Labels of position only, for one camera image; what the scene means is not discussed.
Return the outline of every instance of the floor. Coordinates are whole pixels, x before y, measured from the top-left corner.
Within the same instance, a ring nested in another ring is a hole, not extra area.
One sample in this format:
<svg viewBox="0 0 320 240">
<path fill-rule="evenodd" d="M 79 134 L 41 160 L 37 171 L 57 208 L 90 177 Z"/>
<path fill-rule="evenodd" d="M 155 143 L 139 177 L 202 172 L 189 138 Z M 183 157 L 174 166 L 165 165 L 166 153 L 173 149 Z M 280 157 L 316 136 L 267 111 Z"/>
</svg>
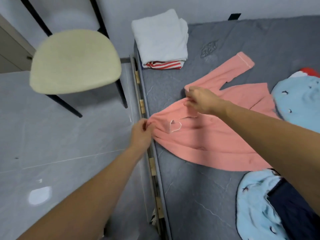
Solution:
<svg viewBox="0 0 320 240">
<path fill-rule="evenodd" d="M 78 118 L 28 85 L 29 72 L 0 74 L 0 239 L 14 240 L 128 145 L 139 119 L 131 64 L 116 85 L 62 95 Z M 141 160 L 108 222 L 108 237 L 138 239 L 154 200 Z"/>
</svg>

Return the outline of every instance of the forearm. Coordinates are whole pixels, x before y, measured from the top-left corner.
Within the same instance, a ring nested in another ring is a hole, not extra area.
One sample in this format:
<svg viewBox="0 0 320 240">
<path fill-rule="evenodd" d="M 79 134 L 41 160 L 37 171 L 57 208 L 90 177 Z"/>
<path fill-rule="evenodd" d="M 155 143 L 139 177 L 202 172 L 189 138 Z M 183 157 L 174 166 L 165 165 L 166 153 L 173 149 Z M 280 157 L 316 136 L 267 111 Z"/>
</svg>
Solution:
<svg viewBox="0 0 320 240">
<path fill-rule="evenodd" d="M 140 157 L 134 148 L 125 150 L 19 239 L 97 240 Z"/>
<path fill-rule="evenodd" d="M 320 214 L 320 134 L 224 101 L 217 116 Z"/>
</svg>

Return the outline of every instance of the gray mattress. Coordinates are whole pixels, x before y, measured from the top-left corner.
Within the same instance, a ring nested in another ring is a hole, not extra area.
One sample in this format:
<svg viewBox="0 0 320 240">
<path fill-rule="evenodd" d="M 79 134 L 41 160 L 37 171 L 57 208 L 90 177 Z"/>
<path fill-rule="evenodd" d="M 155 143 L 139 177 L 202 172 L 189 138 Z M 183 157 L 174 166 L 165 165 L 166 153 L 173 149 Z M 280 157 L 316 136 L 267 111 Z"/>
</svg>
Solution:
<svg viewBox="0 0 320 240">
<path fill-rule="evenodd" d="M 211 53 L 206 47 L 216 48 Z M 320 72 L 320 16 L 224 21 L 189 25 L 188 60 L 181 70 L 141 69 L 148 116 L 185 97 L 192 83 L 237 52 L 255 66 L 221 89 L 247 83 L 272 88 L 302 67 Z M 184 161 L 155 143 L 159 185 L 170 237 L 240 239 L 236 191 L 245 172 L 223 171 Z"/>
</svg>

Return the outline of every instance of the pink shirt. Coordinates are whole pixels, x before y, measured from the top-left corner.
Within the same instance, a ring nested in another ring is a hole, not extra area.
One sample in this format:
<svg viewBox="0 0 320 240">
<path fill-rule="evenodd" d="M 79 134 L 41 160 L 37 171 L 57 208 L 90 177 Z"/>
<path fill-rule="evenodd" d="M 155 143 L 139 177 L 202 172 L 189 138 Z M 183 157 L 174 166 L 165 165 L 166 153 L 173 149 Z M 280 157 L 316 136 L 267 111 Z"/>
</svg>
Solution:
<svg viewBox="0 0 320 240">
<path fill-rule="evenodd" d="M 278 118 L 266 83 L 221 86 L 254 66 L 243 52 L 227 60 L 199 80 L 185 86 L 210 89 L 224 100 Z M 181 99 L 148 119 L 154 123 L 154 140 L 186 161 L 229 171 L 258 171 L 271 166 L 237 133 L 216 116 L 200 114 Z"/>
</svg>

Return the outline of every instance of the wall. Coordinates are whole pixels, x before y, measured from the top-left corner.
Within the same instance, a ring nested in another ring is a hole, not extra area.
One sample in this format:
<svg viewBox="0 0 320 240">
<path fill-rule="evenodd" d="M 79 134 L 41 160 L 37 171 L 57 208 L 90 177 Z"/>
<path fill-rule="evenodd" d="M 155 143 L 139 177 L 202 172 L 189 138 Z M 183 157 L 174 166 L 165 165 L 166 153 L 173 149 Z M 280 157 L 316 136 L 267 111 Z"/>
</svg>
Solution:
<svg viewBox="0 0 320 240">
<path fill-rule="evenodd" d="M 131 21 L 174 8 L 188 23 L 240 19 L 294 17 L 320 14 L 320 0 L 97 0 L 111 41 L 120 57 L 133 51 Z M 53 31 L 71 28 L 97 30 L 89 0 L 30 0 Z M 20 0 L 0 0 L 2 14 L 35 48 L 46 35 Z"/>
</svg>

